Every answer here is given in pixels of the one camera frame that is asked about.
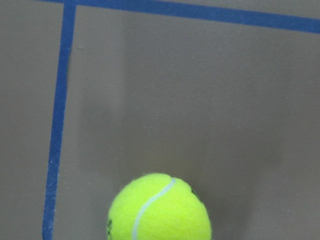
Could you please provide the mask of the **tennis ball with Roland Garros print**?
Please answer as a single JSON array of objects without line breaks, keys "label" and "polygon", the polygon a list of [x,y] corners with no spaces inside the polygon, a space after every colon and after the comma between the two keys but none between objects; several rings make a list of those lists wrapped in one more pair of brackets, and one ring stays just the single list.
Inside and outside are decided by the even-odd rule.
[{"label": "tennis ball with Roland Garros print", "polygon": [[212,227],[188,183],[152,173],[131,181],[114,198],[106,235],[109,240],[210,240]]}]

